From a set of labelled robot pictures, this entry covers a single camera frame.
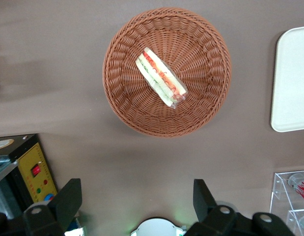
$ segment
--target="table surface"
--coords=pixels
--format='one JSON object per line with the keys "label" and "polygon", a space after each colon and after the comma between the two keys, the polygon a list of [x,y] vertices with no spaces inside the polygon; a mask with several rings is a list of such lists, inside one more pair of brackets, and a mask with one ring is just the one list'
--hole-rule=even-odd
{"label": "table surface", "polygon": [[[210,21],[232,59],[217,115],[174,139],[125,125],[102,83],[113,36],[163,6]],[[190,226],[194,178],[247,217],[268,212],[274,172],[304,170],[304,130],[270,125],[276,42],[302,26],[304,0],[0,0],[0,136],[39,133],[58,187],[81,178],[89,235],[129,235],[155,216]]]}

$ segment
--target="yellow panel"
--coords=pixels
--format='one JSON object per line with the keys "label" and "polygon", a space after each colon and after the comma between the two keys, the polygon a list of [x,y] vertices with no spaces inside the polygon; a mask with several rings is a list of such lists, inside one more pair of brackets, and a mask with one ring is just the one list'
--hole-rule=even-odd
{"label": "yellow panel", "polygon": [[[35,203],[43,201],[48,194],[57,194],[43,152],[38,143],[21,156],[18,161],[18,168]],[[36,176],[33,175],[31,170],[35,165],[38,165],[40,169],[40,172]]]}

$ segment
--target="plastic wrap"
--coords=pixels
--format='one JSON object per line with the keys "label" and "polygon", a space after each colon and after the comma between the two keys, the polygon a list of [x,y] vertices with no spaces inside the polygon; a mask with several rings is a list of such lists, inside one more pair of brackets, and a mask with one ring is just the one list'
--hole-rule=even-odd
{"label": "plastic wrap", "polygon": [[136,64],[148,84],[167,106],[175,109],[186,99],[188,90],[185,84],[149,48],[144,49]]}

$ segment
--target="wicker basket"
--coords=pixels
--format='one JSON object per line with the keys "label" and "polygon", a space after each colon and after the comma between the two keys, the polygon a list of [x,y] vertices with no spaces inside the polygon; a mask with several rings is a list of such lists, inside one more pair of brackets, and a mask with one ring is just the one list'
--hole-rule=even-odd
{"label": "wicker basket", "polygon": [[[150,88],[135,60],[149,47],[186,85],[187,99],[174,110]],[[204,18],[180,8],[143,12],[112,39],[103,66],[113,111],[133,129],[157,137],[189,134],[223,104],[231,78],[222,36]]]}

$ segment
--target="white tray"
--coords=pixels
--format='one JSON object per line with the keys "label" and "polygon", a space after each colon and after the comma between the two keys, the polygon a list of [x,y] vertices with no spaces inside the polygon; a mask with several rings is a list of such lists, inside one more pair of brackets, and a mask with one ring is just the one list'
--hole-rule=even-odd
{"label": "white tray", "polygon": [[271,125],[277,132],[304,129],[304,27],[277,43]]}

